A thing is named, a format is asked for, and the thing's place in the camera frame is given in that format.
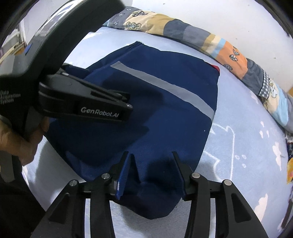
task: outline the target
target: blue fabric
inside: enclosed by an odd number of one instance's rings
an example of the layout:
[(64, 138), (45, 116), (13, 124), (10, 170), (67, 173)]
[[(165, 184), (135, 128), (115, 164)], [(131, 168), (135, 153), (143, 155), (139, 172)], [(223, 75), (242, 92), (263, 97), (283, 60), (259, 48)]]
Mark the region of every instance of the blue fabric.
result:
[(130, 168), (130, 162), (131, 162), (130, 157), (131, 155), (128, 153), (124, 161), (124, 165), (121, 169), (120, 176), (117, 180), (118, 185), (117, 185), (117, 191), (116, 191), (115, 197), (118, 200), (120, 200), (121, 196), (124, 193), (125, 185), (126, 185), (128, 174), (129, 174), (129, 168)]
[(183, 195), (172, 151), (195, 170), (212, 121), (168, 91), (111, 68), (117, 61), (197, 94), (214, 111), (219, 72), (201, 59), (136, 42), (88, 67), (91, 73), (84, 78), (130, 93), (134, 109), (125, 124), (61, 119), (50, 124), (48, 140), (86, 181), (108, 172), (124, 151), (133, 154), (119, 204), (148, 219), (164, 217)]
[(281, 126), (285, 127), (289, 121), (288, 102), (283, 90), (279, 86), (277, 88), (280, 99), (277, 109), (273, 112), (272, 116)]

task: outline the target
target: hand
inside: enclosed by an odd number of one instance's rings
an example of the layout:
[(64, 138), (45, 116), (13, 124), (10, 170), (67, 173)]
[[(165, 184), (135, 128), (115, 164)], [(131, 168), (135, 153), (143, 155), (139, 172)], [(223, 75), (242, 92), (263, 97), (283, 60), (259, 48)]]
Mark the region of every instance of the hand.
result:
[(41, 142), (44, 132), (47, 132), (48, 129), (49, 118), (45, 117), (26, 141), (0, 120), (0, 151), (18, 156), (21, 164), (25, 166), (33, 161), (38, 144)]

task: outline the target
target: bed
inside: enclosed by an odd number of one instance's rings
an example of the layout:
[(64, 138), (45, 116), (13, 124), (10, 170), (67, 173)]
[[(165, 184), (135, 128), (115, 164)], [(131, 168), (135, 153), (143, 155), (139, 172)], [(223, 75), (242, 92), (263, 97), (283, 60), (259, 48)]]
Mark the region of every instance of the bed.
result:
[[(282, 231), (281, 223), (292, 188), (286, 183), (288, 154), (284, 133), (255, 94), (225, 67), (179, 42), (108, 27), (89, 33), (66, 62), (86, 68), (135, 41), (162, 51), (192, 55), (220, 68), (217, 111), (196, 172), (213, 181), (232, 180), (254, 209), (268, 236), (277, 237)], [(46, 138), (39, 145), (34, 161), (23, 168), (23, 176), (45, 210), (70, 180), (84, 181)], [(210, 237), (214, 237), (214, 201), (211, 203)], [(86, 207), (85, 227), (86, 237), (89, 237), (89, 201)], [(189, 209), (189, 202), (180, 201), (167, 217), (147, 220), (111, 202), (118, 238), (183, 237)]]

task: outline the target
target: checkered fabric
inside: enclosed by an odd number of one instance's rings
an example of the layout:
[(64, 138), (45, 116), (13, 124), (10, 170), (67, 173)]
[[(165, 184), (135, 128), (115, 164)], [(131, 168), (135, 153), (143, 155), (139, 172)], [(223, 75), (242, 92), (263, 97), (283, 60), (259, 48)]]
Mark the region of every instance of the checkered fabric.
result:
[(270, 85), (269, 85), (270, 77), (269, 75), (263, 71), (263, 86), (259, 92), (259, 96), (268, 99), (270, 94)]

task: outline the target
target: silver screw head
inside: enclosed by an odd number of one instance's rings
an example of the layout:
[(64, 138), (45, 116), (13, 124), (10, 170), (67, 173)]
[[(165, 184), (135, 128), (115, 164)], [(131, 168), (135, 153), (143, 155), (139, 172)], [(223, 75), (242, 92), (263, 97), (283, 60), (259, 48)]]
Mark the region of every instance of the silver screw head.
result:
[(232, 185), (232, 182), (229, 179), (226, 179), (224, 181), (224, 184), (226, 184), (227, 186), (231, 186)]
[(193, 178), (198, 179), (200, 178), (200, 174), (199, 173), (192, 173), (191, 175)]
[(108, 173), (102, 174), (102, 179), (108, 179), (110, 175)]
[(76, 180), (71, 180), (71, 181), (69, 182), (69, 185), (70, 185), (71, 187), (74, 187), (74, 186), (77, 185), (77, 181), (76, 181)]

